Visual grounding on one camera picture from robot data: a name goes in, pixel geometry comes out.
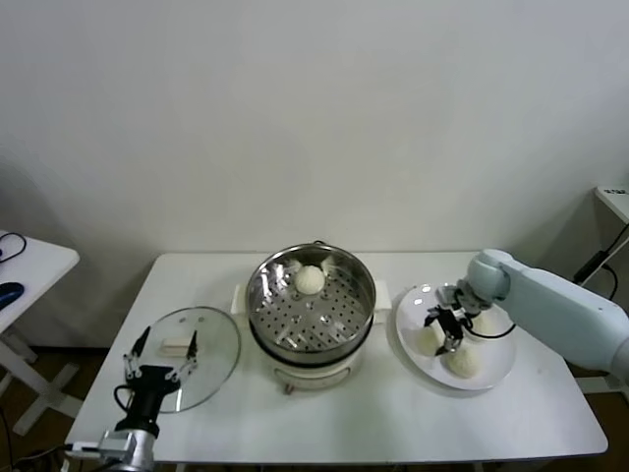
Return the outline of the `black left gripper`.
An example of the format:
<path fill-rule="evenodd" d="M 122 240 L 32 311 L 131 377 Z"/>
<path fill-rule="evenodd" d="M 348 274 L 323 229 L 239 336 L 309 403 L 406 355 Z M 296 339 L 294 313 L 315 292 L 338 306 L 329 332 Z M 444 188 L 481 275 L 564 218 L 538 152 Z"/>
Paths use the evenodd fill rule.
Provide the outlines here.
<path fill-rule="evenodd" d="M 198 332 L 195 330 L 190 337 L 168 337 L 165 347 L 171 352 L 182 350 L 184 342 L 189 340 L 185 352 L 185 362 L 178 368 L 166 366 L 140 365 L 140 358 L 149 336 L 149 327 L 135 341 L 129 353 L 123 356 L 125 384 L 115 387 L 115 401 L 125 412 L 125 417 L 115 426 L 115 431 L 140 430 L 153 436 L 159 435 L 157 417 L 163 399 L 173 392 L 173 382 L 184 382 L 198 366 Z M 128 390 L 131 400 L 125 406 L 118 392 Z"/>

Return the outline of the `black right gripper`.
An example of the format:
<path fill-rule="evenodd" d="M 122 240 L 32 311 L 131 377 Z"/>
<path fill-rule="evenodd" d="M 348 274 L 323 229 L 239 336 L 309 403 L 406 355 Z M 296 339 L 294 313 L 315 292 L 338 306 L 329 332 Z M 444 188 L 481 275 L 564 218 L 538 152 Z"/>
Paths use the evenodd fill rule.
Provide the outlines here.
<path fill-rule="evenodd" d="M 443 309 L 441 307 L 429 308 L 425 318 L 425 327 L 431 326 L 436 322 L 440 324 L 445 337 L 443 343 L 436 349 L 435 355 L 445 355 L 456 352 L 460 346 L 460 341 L 463 339 L 463 327 L 461 323 L 449 309 Z"/>

